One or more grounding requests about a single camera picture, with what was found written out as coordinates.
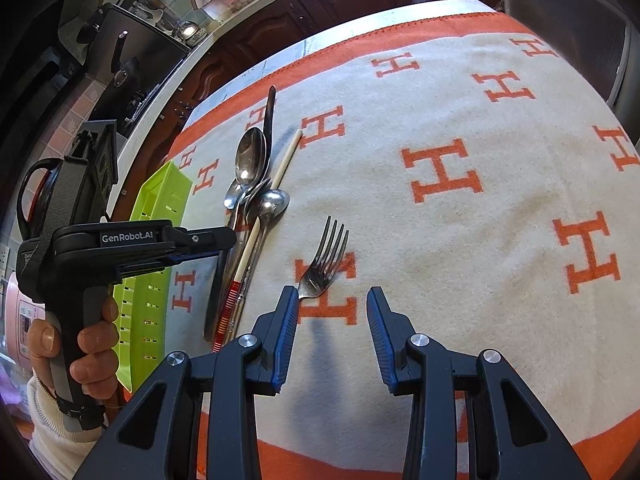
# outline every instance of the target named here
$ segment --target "table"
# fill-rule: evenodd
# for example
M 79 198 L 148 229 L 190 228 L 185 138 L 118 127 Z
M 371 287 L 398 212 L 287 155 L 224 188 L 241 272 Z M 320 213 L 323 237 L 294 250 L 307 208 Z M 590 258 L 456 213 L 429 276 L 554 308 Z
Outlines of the table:
M 448 5 L 470 12 L 435 7 Z M 236 145 L 271 84 L 274 157 L 304 130 L 239 333 L 299 280 L 327 214 L 351 230 L 338 280 L 302 305 L 280 397 L 257 399 L 266 479 L 285 463 L 291 478 L 398 477 L 410 407 L 380 381 L 364 313 L 373 285 L 449 349 L 500 350 L 594 479 L 640 436 L 628 372 L 640 355 L 640 160 L 581 76 L 478 5 L 411 6 L 297 44 L 194 110 L 170 151 L 194 183 L 183 225 L 200 228 L 225 222 Z M 173 270 L 167 351 L 207 350 L 197 335 L 213 265 Z

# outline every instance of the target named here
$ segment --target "orange border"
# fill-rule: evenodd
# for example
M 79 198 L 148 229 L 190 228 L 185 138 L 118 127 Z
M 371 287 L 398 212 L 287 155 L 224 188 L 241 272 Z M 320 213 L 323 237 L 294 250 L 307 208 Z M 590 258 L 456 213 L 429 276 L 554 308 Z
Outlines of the orange border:
M 198 471 L 205 473 L 209 415 L 200 417 Z M 610 480 L 640 439 L 640 410 L 629 415 L 610 430 L 574 445 L 575 452 L 592 480 Z M 400 473 L 332 466 L 267 442 L 258 441 L 263 480 L 400 480 Z M 458 473 L 456 480 L 468 480 Z
M 281 91 L 367 54 L 439 38 L 462 38 L 484 32 L 532 34 L 527 27 L 501 12 L 474 12 L 399 23 L 349 38 L 276 70 L 213 108 L 176 137 L 167 159 L 174 158 L 219 124 L 262 101 L 271 85 Z

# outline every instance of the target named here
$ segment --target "white sleeve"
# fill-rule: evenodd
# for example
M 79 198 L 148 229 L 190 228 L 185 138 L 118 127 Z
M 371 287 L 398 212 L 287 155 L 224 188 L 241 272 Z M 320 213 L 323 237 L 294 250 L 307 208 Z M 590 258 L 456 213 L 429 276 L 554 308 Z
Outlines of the white sleeve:
M 71 433 L 63 425 L 56 399 L 36 375 L 29 380 L 29 412 L 33 420 L 30 448 L 54 480 L 71 480 L 102 434 L 102 428 Z

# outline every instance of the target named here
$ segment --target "orange h pattern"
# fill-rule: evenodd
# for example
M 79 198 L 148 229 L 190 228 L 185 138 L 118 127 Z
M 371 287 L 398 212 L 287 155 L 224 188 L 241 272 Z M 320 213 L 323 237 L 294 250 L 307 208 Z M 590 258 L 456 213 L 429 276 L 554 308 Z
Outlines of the orange h pattern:
M 306 266 L 302 260 L 296 260 L 294 263 L 296 282 L 302 279 Z M 345 253 L 344 258 L 338 267 L 338 272 L 344 272 L 348 280 L 356 277 L 356 258 L 354 253 Z M 298 323 L 302 322 L 303 317 L 342 317 L 347 325 L 355 325 L 357 323 L 357 298 L 347 298 L 342 305 L 330 305 L 328 291 L 326 290 L 318 298 L 318 306 L 307 306 L 300 304 L 300 314 Z
M 184 297 L 184 287 L 187 283 L 193 286 L 196 283 L 196 271 L 195 269 L 191 271 L 190 274 L 179 274 L 175 273 L 175 281 L 174 285 L 181 284 L 180 288 L 180 298 L 176 298 L 175 296 L 171 300 L 171 310 L 175 307 L 180 306 L 182 308 L 186 308 L 187 312 L 191 312 L 191 296 L 185 298 Z
M 492 103 L 498 102 L 505 97 L 528 97 L 529 99 L 535 99 L 535 95 L 531 93 L 528 88 L 521 88 L 520 90 L 511 90 L 506 83 L 505 79 L 513 79 L 514 81 L 520 81 L 520 78 L 515 75 L 513 70 L 509 70 L 504 74 L 491 74 L 491 75 L 478 75 L 472 74 L 472 77 L 478 84 L 484 84 L 486 81 L 493 80 L 498 83 L 498 86 L 502 89 L 502 92 L 494 92 L 492 90 L 485 90 L 484 93 L 491 100 Z
M 607 227 L 602 211 L 596 213 L 595 220 L 564 225 L 559 219 L 556 219 L 553 220 L 553 224 L 560 245 L 568 245 L 569 237 L 571 236 L 580 236 L 584 244 L 584 252 L 587 254 L 586 269 L 575 270 L 574 264 L 566 266 L 566 278 L 569 283 L 569 291 L 572 294 L 579 292 L 578 285 L 581 283 L 592 282 L 604 276 L 613 276 L 613 279 L 616 281 L 620 279 L 620 270 L 618 269 L 618 260 L 615 254 L 610 254 L 609 261 L 604 264 L 598 264 L 596 260 L 593 240 L 591 239 L 590 233 L 601 231 L 605 236 L 609 236 L 609 228 Z
M 244 127 L 245 130 L 248 130 L 252 126 L 256 124 L 261 124 L 264 121 L 264 111 L 266 110 L 267 105 L 261 106 L 260 108 L 256 108 L 255 110 L 251 110 L 249 112 L 249 122 Z
M 611 158 L 613 163 L 618 168 L 618 171 L 625 171 L 625 166 L 629 166 L 630 164 L 635 164 L 636 166 L 640 166 L 640 160 L 638 160 L 637 155 L 629 155 L 626 152 L 625 147 L 620 142 L 620 139 L 625 139 L 626 142 L 629 142 L 629 139 L 625 135 L 625 131 L 620 128 L 614 128 L 613 130 L 601 130 L 597 126 L 594 126 L 593 129 L 596 131 L 600 140 L 606 141 L 607 139 L 613 139 L 613 141 L 618 145 L 620 152 L 622 152 L 622 156 L 616 156 L 615 153 L 611 153 Z
M 332 117 L 332 116 L 336 116 L 336 117 L 342 116 L 342 105 L 339 105 L 335 107 L 333 110 L 325 112 L 324 114 L 320 114 L 316 117 L 311 117 L 311 118 L 305 117 L 304 119 L 302 119 L 302 125 L 300 126 L 302 130 L 305 130 L 313 123 L 318 123 L 318 132 L 312 136 L 303 135 L 302 137 L 300 137 L 300 143 L 299 143 L 300 149 L 306 147 L 310 142 L 314 142 L 315 140 L 324 139 L 325 137 L 329 137 L 332 135 L 337 135 L 339 137 L 344 135 L 344 123 L 339 123 L 332 130 L 325 129 L 324 122 L 326 118 Z
M 196 151 L 196 146 L 194 146 L 192 150 L 189 150 L 188 152 L 183 153 L 180 156 L 180 159 L 182 160 L 182 162 L 180 163 L 180 166 L 178 166 L 179 170 L 191 165 L 191 155 L 193 155 L 195 151 Z
M 414 167 L 418 160 L 424 158 L 430 158 L 433 167 L 436 171 L 438 181 L 434 184 L 422 184 L 418 180 L 411 182 L 411 190 L 414 193 L 414 202 L 424 202 L 424 196 L 433 193 L 441 193 L 443 191 L 452 191 L 454 189 L 462 189 L 463 187 L 470 187 L 474 193 L 482 192 L 482 184 L 475 170 L 466 172 L 466 177 L 462 178 L 450 178 L 447 174 L 447 170 L 442 162 L 444 155 L 457 155 L 459 157 L 466 157 L 466 147 L 462 142 L 462 139 L 454 139 L 452 144 L 447 146 L 440 146 L 439 148 L 430 148 L 428 150 L 418 150 L 412 152 L 408 148 L 404 148 L 401 152 L 402 160 L 406 168 Z
M 552 56 L 558 57 L 558 54 L 556 54 L 553 50 L 542 50 L 538 48 L 538 45 L 544 45 L 544 43 L 542 43 L 542 41 L 537 39 L 536 40 L 511 40 L 510 39 L 509 41 L 511 41 L 511 43 L 513 43 L 514 45 L 522 45 L 522 44 L 529 45 L 531 50 L 527 50 L 526 48 L 523 50 L 523 52 L 527 54 L 527 56 L 529 57 L 538 56 L 539 54 L 551 54 Z
M 400 72 L 401 70 L 408 70 L 410 68 L 413 68 L 414 70 L 419 70 L 420 69 L 420 65 L 418 65 L 417 61 L 412 61 L 411 63 L 406 64 L 406 65 L 398 65 L 398 62 L 396 61 L 396 59 L 399 59 L 401 57 L 411 57 L 411 53 L 405 52 L 404 54 L 400 54 L 399 56 L 388 57 L 386 59 L 374 59 L 374 60 L 372 60 L 371 64 L 374 67 L 379 67 L 383 63 L 389 63 L 391 65 L 391 70 L 384 70 L 384 71 L 381 71 L 381 72 L 376 72 L 376 77 L 384 77 L 385 75 L 393 74 L 395 72 Z
M 213 184 L 213 177 L 207 179 L 207 175 L 209 174 L 209 171 L 215 170 L 218 167 L 218 161 L 219 159 L 217 158 L 213 164 L 209 164 L 204 168 L 200 168 L 200 171 L 198 172 L 198 178 L 202 178 L 202 181 L 199 184 L 193 186 L 193 193 L 191 194 L 195 195 L 203 187 L 211 187 L 211 185 Z

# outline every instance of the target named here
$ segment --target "black pot handle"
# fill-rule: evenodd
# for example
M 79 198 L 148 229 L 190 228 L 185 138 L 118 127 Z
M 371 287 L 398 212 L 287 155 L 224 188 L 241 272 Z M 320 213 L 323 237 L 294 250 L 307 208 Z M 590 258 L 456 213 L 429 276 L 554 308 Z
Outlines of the black pot handle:
M 29 222 L 24 217 L 24 211 L 22 210 L 22 196 L 24 195 L 24 190 L 27 187 L 27 183 L 31 178 L 31 175 L 37 170 L 55 170 L 62 163 L 61 158 L 43 158 L 36 162 L 33 166 L 29 168 L 27 174 L 24 176 L 22 180 L 22 184 L 20 184 L 20 191 L 18 191 L 18 203 L 16 208 L 16 216 L 18 219 L 18 229 L 20 229 L 20 236 L 22 236 L 22 240 L 29 240 L 31 238 L 31 227 L 29 226 Z

